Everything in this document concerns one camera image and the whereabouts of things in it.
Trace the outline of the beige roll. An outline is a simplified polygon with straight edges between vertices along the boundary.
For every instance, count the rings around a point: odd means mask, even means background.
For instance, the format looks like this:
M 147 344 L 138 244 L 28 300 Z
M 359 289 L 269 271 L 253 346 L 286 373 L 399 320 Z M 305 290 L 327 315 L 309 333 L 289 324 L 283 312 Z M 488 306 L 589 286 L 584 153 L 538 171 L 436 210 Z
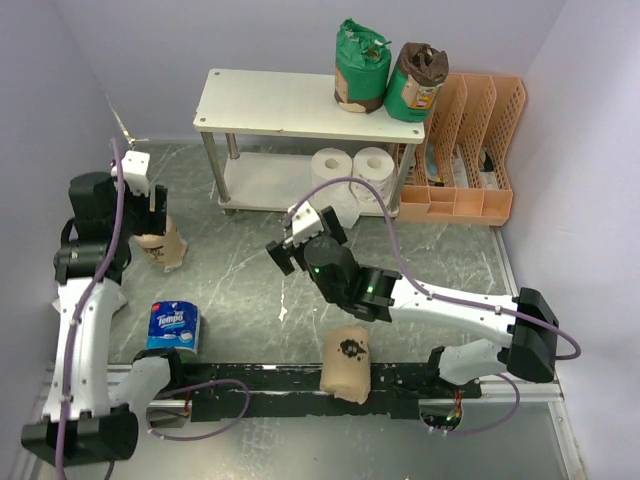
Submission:
M 188 249 L 172 217 L 166 217 L 162 235 L 144 234 L 133 237 L 144 257 L 153 265 L 162 267 L 165 273 L 182 266 Z

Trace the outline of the plain white toilet roll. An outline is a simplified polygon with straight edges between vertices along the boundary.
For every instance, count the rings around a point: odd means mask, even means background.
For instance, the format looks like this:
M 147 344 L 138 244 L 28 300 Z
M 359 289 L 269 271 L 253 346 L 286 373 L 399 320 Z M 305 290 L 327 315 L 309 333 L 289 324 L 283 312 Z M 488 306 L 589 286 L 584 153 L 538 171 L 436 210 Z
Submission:
M 343 150 L 324 148 L 317 151 L 311 160 L 312 187 L 335 178 L 350 177 L 353 163 L 351 157 Z M 351 229 L 360 215 L 360 206 L 350 190 L 348 182 L 332 184 L 320 190 L 310 200 L 316 210 L 331 206 L 341 226 Z

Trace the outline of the white roll pink dots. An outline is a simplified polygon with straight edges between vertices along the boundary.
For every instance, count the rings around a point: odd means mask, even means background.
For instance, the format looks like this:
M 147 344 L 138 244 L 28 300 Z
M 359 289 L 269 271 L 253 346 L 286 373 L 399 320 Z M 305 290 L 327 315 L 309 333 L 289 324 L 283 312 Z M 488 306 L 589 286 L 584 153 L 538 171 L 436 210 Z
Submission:
M 388 202 L 395 180 L 394 160 L 381 148 L 363 148 L 353 158 L 353 177 L 369 183 Z

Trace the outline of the beige roll cloud print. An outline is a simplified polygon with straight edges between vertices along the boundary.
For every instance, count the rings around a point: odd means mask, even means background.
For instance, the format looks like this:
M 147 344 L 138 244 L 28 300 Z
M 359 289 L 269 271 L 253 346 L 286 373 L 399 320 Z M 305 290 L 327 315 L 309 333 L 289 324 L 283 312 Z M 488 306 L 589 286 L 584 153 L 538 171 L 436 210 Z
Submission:
M 371 391 L 369 331 L 352 325 L 324 338 L 320 390 L 334 398 L 364 404 Z

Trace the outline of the green brown roll orange label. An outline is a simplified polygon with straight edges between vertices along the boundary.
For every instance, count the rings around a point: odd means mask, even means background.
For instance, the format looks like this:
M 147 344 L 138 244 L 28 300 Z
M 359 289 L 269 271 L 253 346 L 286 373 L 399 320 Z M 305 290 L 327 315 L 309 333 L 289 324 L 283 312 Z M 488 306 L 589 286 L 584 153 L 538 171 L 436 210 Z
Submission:
M 386 89 L 384 107 L 389 116 L 408 123 L 424 122 L 448 74 L 444 50 L 427 43 L 405 43 Z

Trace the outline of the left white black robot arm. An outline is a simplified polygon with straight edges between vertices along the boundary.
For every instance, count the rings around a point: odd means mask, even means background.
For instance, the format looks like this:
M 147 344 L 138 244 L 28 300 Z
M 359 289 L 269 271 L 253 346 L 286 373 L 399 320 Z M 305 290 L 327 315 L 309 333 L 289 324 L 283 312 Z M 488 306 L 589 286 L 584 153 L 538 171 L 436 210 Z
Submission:
M 58 470 L 130 459 L 150 402 L 158 394 L 176 398 L 187 385 L 178 352 L 152 348 L 135 356 L 116 388 L 108 386 L 110 327 L 131 261 L 129 240 L 164 234 L 166 188 L 151 188 L 143 174 L 118 180 L 91 172 L 71 180 L 68 196 L 73 215 L 53 260 L 60 302 L 54 374 L 41 419 L 21 433 L 22 446 Z

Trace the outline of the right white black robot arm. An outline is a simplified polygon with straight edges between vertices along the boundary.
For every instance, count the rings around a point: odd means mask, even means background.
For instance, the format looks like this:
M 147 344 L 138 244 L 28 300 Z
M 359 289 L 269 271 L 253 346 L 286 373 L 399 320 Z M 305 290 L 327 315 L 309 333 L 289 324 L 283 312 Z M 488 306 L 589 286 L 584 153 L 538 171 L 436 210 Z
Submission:
M 346 241 L 332 208 L 304 203 L 284 239 L 266 251 L 284 274 L 307 272 L 327 303 L 359 320 L 426 321 L 474 335 L 468 344 L 432 351 L 424 374 L 431 395 L 443 398 L 458 385 L 504 372 L 533 383 L 554 379 L 559 322 L 539 291 L 480 295 L 422 283 L 359 263 Z

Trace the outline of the white two-tier shelf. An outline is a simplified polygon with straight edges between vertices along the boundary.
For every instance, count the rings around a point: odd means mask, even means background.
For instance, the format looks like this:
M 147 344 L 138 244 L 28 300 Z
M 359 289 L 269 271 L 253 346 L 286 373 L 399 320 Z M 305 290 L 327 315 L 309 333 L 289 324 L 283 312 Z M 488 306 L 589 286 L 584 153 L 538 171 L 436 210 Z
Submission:
M 420 123 L 393 119 L 384 109 L 349 113 L 334 99 L 331 75 L 212 69 L 193 120 L 214 177 L 218 204 L 237 210 L 284 212 L 311 189 L 311 159 L 303 155 L 241 152 L 240 135 L 402 144 L 391 196 L 398 214 L 416 147 L 426 138 Z

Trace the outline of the blue Tempo wrapped roll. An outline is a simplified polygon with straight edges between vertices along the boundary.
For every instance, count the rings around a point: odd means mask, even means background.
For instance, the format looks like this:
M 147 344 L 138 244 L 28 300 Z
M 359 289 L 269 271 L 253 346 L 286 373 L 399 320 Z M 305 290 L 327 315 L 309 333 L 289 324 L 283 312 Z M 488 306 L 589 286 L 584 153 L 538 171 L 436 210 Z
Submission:
M 196 355 L 200 318 L 200 309 L 191 302 L 169 300 L 153 303 L 146 348 L 174 348 L 183 354 Z

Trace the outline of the orange plastic file organizer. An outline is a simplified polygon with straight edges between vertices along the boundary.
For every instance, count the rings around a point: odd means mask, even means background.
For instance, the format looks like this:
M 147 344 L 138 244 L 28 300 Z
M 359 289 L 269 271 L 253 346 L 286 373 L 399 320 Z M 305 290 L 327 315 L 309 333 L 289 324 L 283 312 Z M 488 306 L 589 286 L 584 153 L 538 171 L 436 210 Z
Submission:
M 424 122 L 397 219 L 504 225 L 514 197 L 506 157 L 525 103 L 517 76 L 451 73 Z

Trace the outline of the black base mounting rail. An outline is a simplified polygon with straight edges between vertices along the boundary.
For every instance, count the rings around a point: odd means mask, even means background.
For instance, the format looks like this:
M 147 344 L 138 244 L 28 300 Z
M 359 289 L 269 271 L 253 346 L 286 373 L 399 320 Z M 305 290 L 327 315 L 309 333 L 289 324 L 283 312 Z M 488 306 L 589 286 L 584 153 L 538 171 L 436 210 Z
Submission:
M 249 389 L 247 399 L 239 386 L 207 387 L 191 395 L 196 422 L 232 419 L 243 406 L 247 418 L 298 418 L 382 415 L 418 419 L 426 401 L 450 405 L 455 393 L 463 398 L 481 396 L 479 382 L 454 386 L 436 377 L 427 363 L 373 363 L 371 391 L 364 404 L 337 399 L 320 390 L 321 366 L 314 364 L 188 363 L 183 384 L 235 379 Z

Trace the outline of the aluminium frame rail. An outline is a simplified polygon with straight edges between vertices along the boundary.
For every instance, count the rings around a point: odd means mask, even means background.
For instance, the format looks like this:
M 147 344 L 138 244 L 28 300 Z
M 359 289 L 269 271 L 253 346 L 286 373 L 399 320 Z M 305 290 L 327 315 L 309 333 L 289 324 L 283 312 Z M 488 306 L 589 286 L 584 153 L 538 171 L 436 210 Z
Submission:
M 130 365 L 109 364 L 107 369 L 109 390 L 113 390 L 129 373 L 130 369 Z M 31 414 L 32 420 L 41 419 L 43 407 L 53 383 L 53 373 L 54 364 L 50 361 L 45 367 L 44 376 L 36 395 L 35 405 Z M 520 392 L 520 401 L 522 403 L 547 403 L 561 402 L 565 400 L 565 396 L 558 379 L 547 384 L 535 384 L 516 379 L 510 374 L 506 374 L 506 377 L 509 378 L 518 388 Z M 480 378 L 479 386 L 481 396 L 480 399 L 476 399 L 475 402 L 498 403 L 507 402 L 514 398 L 512 386 L 504 379 L 493 376 L 484 376 Z

